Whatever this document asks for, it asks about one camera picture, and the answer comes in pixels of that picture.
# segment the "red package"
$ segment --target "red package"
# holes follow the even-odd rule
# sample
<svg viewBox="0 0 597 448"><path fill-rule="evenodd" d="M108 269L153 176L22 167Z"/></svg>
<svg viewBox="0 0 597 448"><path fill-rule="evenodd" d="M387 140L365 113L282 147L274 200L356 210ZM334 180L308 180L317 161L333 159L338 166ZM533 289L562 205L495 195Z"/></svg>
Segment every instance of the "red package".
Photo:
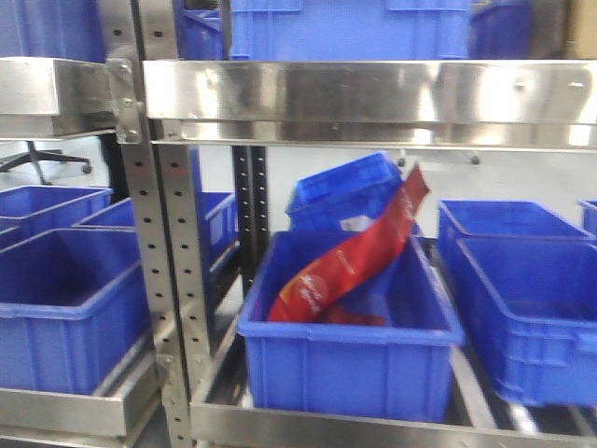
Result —
<svg viewBox="0 0 597 448"><path fill-rule="evenodd" d="M385 324L385 319L378 315L348 313L342 305L334 303L325 313L317 318L317 322L321 324L350 324L382 327Z"/></svg>
<svg viewBox="0 0 597 448"><path fill-rule="evenodd" d="M367 230L311 262L283 287L268 320L314 322L344 294L380 273L404 250L414 216L428 192L416 165Z"/></svg>

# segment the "blue plastic bin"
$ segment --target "blue plastic bin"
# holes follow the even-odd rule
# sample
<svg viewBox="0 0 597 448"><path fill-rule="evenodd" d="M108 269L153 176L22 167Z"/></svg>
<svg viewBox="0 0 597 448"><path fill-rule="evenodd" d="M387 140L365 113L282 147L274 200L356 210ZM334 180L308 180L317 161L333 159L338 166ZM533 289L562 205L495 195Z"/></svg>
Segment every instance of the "blue plastic bin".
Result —
<svg viewBox="0 0 597 448"><path fill-rule="evenodd" d="M464 59L470 0L232 0L235 60Z"/></svg>
<svg viewBox="0 0 597 448"><path fill-rule="evenodd" d="M0 191L0 224L21 229L22 238L70 227L110 203L111 189L17 187Z"/></svg>
<svg viewBox="0 0 597 448"><path fill-rule="evenodd" d="M286 213L295 231L355 231L379 217L401 185L397 167L376 152L297 182Z"/></svg>
<svg viewBox="0 0 597 448"><path fill-rule="evenodd" d="M21 229L10 224L0 224L0 250L22 240Z"/></svg>
<svg viewBox="0 0 597 448"><path fill-rule="evenodd" d="M134 230L134 209L131 198L114 203L90 217L86 217L74 227L112 228Z"/></svg>
<svg viewBox="0 0 597 448"><path fill-rule="evenodd" d="M527 59L532 0L493 0L471 20L471 59Z"/></svg>
<svg viewBox="0 0 597 448"><path fill-rule="evenodd" d="M96 0L0 0L0 57L6 56L103 63Z"/></svg>
<svg viewBox="0 0 597 448"><path fill-rule="evenodd" d="M207 210L203 226L209 241L208 259L211 266L238 239L237 204L234 193L206 191L201 195ZM132 201L126 199L86 217L74 227L132 231L134 225Z"/></svg>
<svg viewBox="0 0 597 448"><path fill-rule="evenodd" d="M597 201L580 201L578 204L583 208L583 229L597 235Z"/></svg>
<svg viewBox="0 0 597 448"><path fill-rule="evenodd" d="M204 192L203 200L207 210L204 225L209 241L208 257L211 266L239 237L238 205L236 195L230 192Z"/></svg>
<svg viewBox="0 0 597 448"><path fill-rule="evenodd" d="M224 43L219 10L185 10L187 33L186 59L195 61L221 61Z"/></svg>
<svg viewBox="0 0 597 448"><path fill-rule="evenodd" d="M0 387L90 394L148 328L132 232L48 231L0 251Z"/></svg>
<svg viewBox="0 0 597 448"><path fill-rule="evenodd" d="M459 238L509 237L588 241L595 236L583 231L540 203L530 201L439 201L437 249L449 271L458 263Z"/></svg>
<svg viewBox="0 0 597 448"><path fill-rule="evenodd" d="M527 406L597 405L597 248L514 239L458 245L455 298L497 394Z"/></svg>
<svg viewBox="0 0 597 448"><path fill-rule="evenodd" d="M382 315L385 327L266 321L284 284L350 235L291 231L272 238L239 323L254 403L441 421L451 387L450 351L463 333L416 238L388 270L343 299L349 311Z"/></svg>

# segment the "bolt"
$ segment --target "bolt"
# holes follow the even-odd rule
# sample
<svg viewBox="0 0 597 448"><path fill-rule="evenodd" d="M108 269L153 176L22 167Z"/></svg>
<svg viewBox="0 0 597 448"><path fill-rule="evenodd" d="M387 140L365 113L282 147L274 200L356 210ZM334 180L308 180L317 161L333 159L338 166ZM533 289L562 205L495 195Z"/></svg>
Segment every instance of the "bolt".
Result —
<svg viewBox="0 0 597 448"><path fill-rule="evenodd" d="M137 131L127 131L124 134L124 140L128 143L134 142L137 138Z"/></svg>

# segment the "metal shelving unit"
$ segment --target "metal shelving unit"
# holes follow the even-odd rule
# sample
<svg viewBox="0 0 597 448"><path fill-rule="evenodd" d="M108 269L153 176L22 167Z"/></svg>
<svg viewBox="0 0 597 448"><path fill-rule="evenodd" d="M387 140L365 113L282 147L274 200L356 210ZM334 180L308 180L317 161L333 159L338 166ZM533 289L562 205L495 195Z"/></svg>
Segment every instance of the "metal shelving unit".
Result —
<svg viewBox="0 0 597 448"><path fill-rule="evenodd" d="M597 63L184 62L176 60L184 45L179 2L99 5L106 64L0 60L0 138L117 133L138 222L155 356L136 357L114 375L122 386L100 397L0 390L0 439L129 446L155 409L160 387L173 448L195 441L270 448L597 448L594 410L504 403L467 349L452 358L446 425L254 409L236 314L216 310L239 273L243 289L250 287L268 244L266 145L593 151ZM195 194L201 180L193 179L198 161L190 150L207 143L234 145L239 203L239 253L213 281L201 262L202 201ZM17 406L35 409L19 420ZM97 414L103 419L94 419L95 426L82 417ZM63 418L48 419L53 415ZM22 421L27 428L19 427Z"/></svg>
<svg viewBox="0 0 597 448"><path fill-rule="evenodd" d="M175 129L154 141L164 157L181 155L185 145L206 143L597 148L594 63L151 61L144 66L147 115ZM255 180L260 174L236 172L240 179L248 176ZM172 189L164 181L165 189ZM266 194L267 186L251 190ZM258 201L267 205L267 198L248 198L247 207ZM233 329L220 347L206 358L212 369L193 389L191 435L198 441L270 448L597 446L593 410L536 410L503 402L469 349L454 353L448 424L438 425L254 409L243 344Z"/></svg>

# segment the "floor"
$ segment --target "floor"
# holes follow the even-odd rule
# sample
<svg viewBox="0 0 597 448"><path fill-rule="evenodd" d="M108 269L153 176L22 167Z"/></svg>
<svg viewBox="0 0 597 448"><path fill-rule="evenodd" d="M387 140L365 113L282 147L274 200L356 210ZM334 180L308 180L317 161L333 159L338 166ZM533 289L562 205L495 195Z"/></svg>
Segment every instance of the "floor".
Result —
<svg viewBox="0 0 597 448"><path fill-rule="evenodd" d="M90 175L81 173L80 164L42 162L48 180L55 185L105 186L107 175L97 140L41 144L40 148L60 148L66 154L89 157ZM22 144L0 142L0 157L24 150ZM366 151L312 147L273 147L268 153L271 228L287 229L284 213L294 182L312 173L361 157ZM398 151L389 151L393 160ZM574 223L580 222L579 199L596 199L594 180L597 154L558 153L483 153L481 164L469 162L470 152L441 150L410 151L405 174L415 162L421 164L432 192L423 204L418 221L426 236L437 234L437 200L439 198L498 198L540 201ZM233 176L227 147L201 148L201 175L205 189L232 189ZM0 189L36 184L31 165L8 174L0 173ZM0 441L1 448L24 445ZM157 413L139 440L139 448L167 446L163 415Z"/></svg>

